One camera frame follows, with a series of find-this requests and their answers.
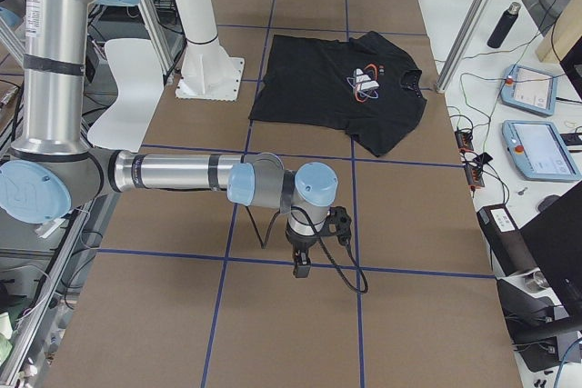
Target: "blue tablet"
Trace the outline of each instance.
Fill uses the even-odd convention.
[[[555,182],[582,179],[553,123],[506,120],[502,133],[509,154],[526,179]]]
[[[506,70],[505,78],[501,85],[504,104],[543,116],[554,113],[557,90],[554,76],[523,65],[512,65]]]

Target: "folded black shirt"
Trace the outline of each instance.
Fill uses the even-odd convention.
[[[420,122],[421,73],[376,32],[347,43],[275,35],[249,118],[341,129],[381,156]]]

